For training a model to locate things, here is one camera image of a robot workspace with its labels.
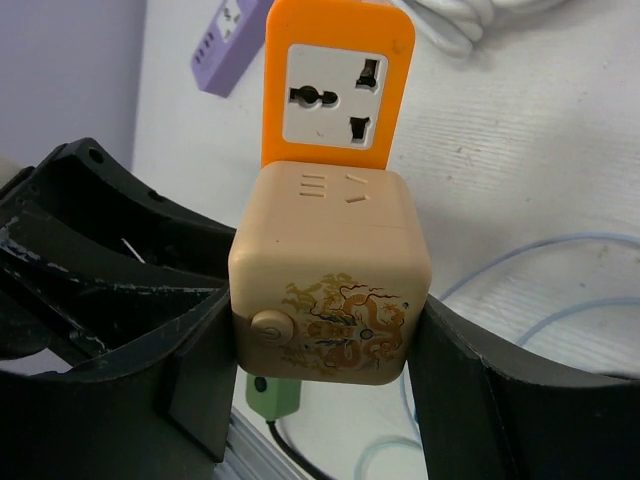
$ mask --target dragon pattern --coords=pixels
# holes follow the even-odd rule
[[[340,273],[301,289],[286,286],[282,303],[293,307],[299,342],[281,347],[282,360],[324,375],[340,370],[375,370],[395,358],[402,345],[406,303],[397,295],[359,284]]]

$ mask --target screw hole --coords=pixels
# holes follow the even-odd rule
[[[165,198],[160,195],[158,192],[156,192],[155,190],[149,190],[149,198],[151,198],[151,200],[155,200],[156,202],[164,202]]]
[[[102,156],[102,153],[100,153],[95,148],[89,149],[89,158],[91,158],[91,160],[96,163],[104,163],[104,157]]]
[[[264,377],[256,377],[253,385],[258,393],[263,393],[267,390],[267,379]]]

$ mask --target electrical outlet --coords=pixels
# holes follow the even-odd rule
[[[390,1],[276,0],[262,165],[386,168],[414,44],[411,19]]]
[[[292,45],[282,135],[287,142],[368,149],[388,61],[383,55]]]
[[[273,162],[229,253],[238,362],[262,377],[388,383],[402,372],[430,282],[398,174]]]
[[[238,0],[226,0],[220,10],[216,25],[222,35],[222,41],[228,42],[233,33],[238,28],[242,19],[242,10],[238,5]]]
[[[273,0],[225,0],[191,57],[198,88],[228,97],[265,39]]]

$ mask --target green plug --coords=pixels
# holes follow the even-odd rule
[[[300,380],[247,375],[249,408],[271,422],[300,409]]]

